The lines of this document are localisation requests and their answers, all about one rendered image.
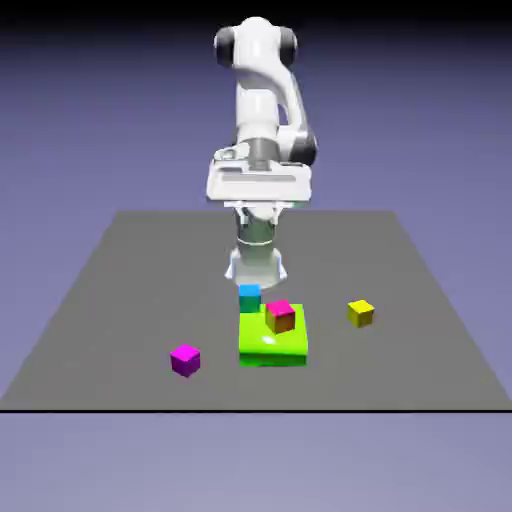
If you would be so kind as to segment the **small blue cube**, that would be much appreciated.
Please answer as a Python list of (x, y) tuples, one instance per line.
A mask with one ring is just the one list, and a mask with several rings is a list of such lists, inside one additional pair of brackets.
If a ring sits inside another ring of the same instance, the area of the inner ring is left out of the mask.
[(258, 313), (260, 311), (261, 287), (259, 284), (240, 284), (238, 297), (241, 313)]

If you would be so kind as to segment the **small pink cube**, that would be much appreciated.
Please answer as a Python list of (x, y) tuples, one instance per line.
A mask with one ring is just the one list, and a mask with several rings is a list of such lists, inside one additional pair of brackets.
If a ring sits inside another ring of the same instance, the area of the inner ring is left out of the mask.
[(281, 334), (295, 328), (296, 311), (286, 299), (272, 301), (265, 305), (265, 322), (274, 334)]

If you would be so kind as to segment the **small yellow cube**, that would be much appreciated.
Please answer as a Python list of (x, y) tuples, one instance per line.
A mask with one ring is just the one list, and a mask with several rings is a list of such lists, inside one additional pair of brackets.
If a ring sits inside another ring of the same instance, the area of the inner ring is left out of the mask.
[(366, 300), (361, 299), (347, 304), (347, 318), (356, 328), (371, 325), (375, 307)]

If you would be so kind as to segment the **small magenta cube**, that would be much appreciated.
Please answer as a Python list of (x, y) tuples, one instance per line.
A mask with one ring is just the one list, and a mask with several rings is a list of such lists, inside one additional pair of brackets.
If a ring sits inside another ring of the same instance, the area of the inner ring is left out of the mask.
[(201, 352), (198, 348), (182, 344), (170, 352), (170, 364), (173, 372), (190, 377), (201, 366)]

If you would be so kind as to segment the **large green box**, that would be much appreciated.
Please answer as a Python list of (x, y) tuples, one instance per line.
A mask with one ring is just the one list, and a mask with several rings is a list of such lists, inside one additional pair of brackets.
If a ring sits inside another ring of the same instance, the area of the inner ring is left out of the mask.
[(258, 313), (239, 316), (239, 362), (241, 366), (305, 366), (308, 334), (302, 304), (292, 304), (295, 328), (275, 334), (266, 324), (265, 305)]

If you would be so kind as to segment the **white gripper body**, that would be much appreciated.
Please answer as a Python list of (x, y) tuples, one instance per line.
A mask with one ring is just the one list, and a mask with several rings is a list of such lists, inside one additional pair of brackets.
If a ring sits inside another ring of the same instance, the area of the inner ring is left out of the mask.
[(251, 170), (247, 160), (213, 160), (206, 196), (223, 202), (308, 202), (312, 171), (295, 163), (269, 162), (269, 170)]

